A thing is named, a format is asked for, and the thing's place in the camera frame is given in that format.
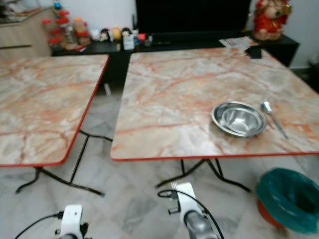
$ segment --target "black tv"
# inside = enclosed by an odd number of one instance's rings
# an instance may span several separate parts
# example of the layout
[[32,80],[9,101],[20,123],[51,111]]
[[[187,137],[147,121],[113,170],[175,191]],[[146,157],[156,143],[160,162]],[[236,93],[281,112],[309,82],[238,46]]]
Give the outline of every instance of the black tv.
[[244,29],[251,0],[136,0],[140,33],[202,38]]

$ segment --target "black cable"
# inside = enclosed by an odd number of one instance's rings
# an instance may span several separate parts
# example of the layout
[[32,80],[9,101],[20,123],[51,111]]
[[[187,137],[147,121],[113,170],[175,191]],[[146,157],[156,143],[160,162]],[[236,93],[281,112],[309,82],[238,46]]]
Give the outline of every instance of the black cable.
[[106,140],[108,140],[108,141],[110,141],[110,142],[113,142],[113,140],[112,140],[111,138],[108,138],[108,137],[102,136],[102,135],[89,134],[89,133],[87,133],[87,132],[85,132],[85,131],[83,131],[83,130],[81,130],[81,129],[80,129],[80,133],[82,133],[82,134],[84,134],[84,135],[86,135],[86,136],[89,136],[89,137],[93,137],[93,138],[103,138],[103,139],[106,139]]
[[14,239],[18,239],[23,233],[25,233],[26,230],[30,229],[30,227],[34,226],[38,222],[40,222],[40,221],[42,221],[44,219],[47,219],[47,218],[54,218],[54,217],[56,217],[58,219],[61,219],[63,217],[63,211],[61,211],[59,213],[55,213],[55,214],[49,215],[49,216],[46,216],[46,217],[43,217],[43,218],[40,218],[39,220],[35,221],[34,223],[32,223],[31,225],[26,227],[23,231],[21,231]]
[[225,239],[224,238],[224,235],[223,233],[221,232],[221,229],[219,228],[219,225],[217,224],[217,221],[215,220],[215,218],[213,217],[213,215],[209,212],[209,210],[200,202],[198,201],[196,198],[192,197],[191,195],[185,193],[185,192],[182,192],[182,191],[178,191],[178,190],[175,190],[175,189],[167,189],[167,190],[162,190],[158,193],[158,196],[160,198],[171,198],[171,194],[167,194],[167,195],[162,195],[162,193],[172,193],[172,192],[175,192],[175,193],[182,193],[188,197],[190,197],[192,200],[194,200],[195,202],[197,202],[202,208],[204,208],[205,212],[209,215],[209,217],[212,219],[213,223],[215,224],[217,230],[218,230],[218,233],[220,235],[220,238],[221,239]]

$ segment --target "red table edge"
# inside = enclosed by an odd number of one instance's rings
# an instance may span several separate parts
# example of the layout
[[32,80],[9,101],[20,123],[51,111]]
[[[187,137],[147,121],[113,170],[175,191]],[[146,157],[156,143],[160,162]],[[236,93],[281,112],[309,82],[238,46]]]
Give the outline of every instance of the red table edge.
[[110,56],[108,55],[108,59],[107,59],[106,62],[105,62],[105,65],[104,65],[104,68],[103,68],[102,73],[101,73],[101,75],[100,75],[100,78],[99,78],[98,82],[96,83],[96,86],[95,86],[95,88],[94,88],[94,90],[93,90],[93,93],[92,93],[92,95],[91,95],[91,98],[90,98],[90,100],[89,100],[89,102],[88,102],[88,105],[86,106],[85,111],[84,111],[84,113],[83,113],[83,116],[82,116],[82,118],[81,118],[81,120],[80,120],[80,122],[79,122],[79,124],[78,124],[78,126],[77,126],[77,128],[76,128],[76,130],[75,130],[75,133],[74,133],[74,136],[73,136],[73,138],[72,138],[72,140],[71,140],[70,146],[69,146],[67,152],[65,153],[64,158],[63,158],[60,162],[55,162],[55,163],[43,163],[43,164],[42,164],[42,163],[31,163],[31,164],[0,164],[0,167],[3,167],[3,168],[4,168],[4,167],[12,167],[12,168],[14,168],[14,167],[44,167],[44,166],[59,166],[59,165],[61,165],[61,164],[64,164],[64,163],[66,162],[66,160],[68,159],[68,157],[69,157],[69,154],[70,154],[71,149],[72,149],[72,147],[73,147],[73,144],[74,144],[74,142],[75,142],[76,136],[78,135],[78,133],[79,133],[79,131],[80,131],[80,129],[81,129],[81,126],[82,126],[82,123],[83,123],[83,121],[84,121],[84,118],[85,118],[85,116],[86,116],[86,114],[87,114],[87,112],[88,112],[88,110],[89,110],[89,108],[90,108],[90,105],[91,105],[92,100],[93,100],[93,98],[94,98],[94,96],[95,96],[95,94],[96,94],[96,91],[97,91],[98,88],[99,88],[99,84],[100,84],[100,82],[101,82],[101,80],[102,80],[102,76],[103,76],[103,74],[104,74],[104,71],[105,71],[105,69],[106,69],[108,63],[109,63],[109,60],[110,60]]
[[134,162],[134,161],[154,161],[154,160],[192,160],[192,159],[212,159],[212,158],[251,158],[251,157],[269,157],[269,156],[304,156],[304,155],[319,155],[318,152],[292,152],[292,153],[265,153],[265,154],[238,154],[238,155],[213,155],[213,156],[187,156],[187,157],[154,157],[154,158],[132,158],[132,159],[117,159],[111,156],[111,159],[116,162]]

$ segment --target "red figurine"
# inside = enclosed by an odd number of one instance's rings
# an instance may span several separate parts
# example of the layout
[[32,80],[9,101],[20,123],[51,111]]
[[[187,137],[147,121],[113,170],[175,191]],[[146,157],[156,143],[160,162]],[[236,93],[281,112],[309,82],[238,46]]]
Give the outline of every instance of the red figurine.
[[282,24],[292,12],[288,0],[258,0],[255,11],[254,37],[258,40],[277,40],[282,34]]

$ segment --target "marble-pattern tabletop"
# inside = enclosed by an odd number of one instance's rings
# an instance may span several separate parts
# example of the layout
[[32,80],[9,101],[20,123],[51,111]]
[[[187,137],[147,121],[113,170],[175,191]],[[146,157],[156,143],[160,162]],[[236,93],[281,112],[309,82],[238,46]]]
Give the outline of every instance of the marble-pattern tabletop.
[[[116,125],[113,160],[162,160],[319,154],[319,95],[267,52],[240,49],[135,53]],[[274,122],[260,135],[237,138],[211,119],[222,102],[259,107],[269,100]]]
[[64,163],[107,55],[0,61],[0,166]]

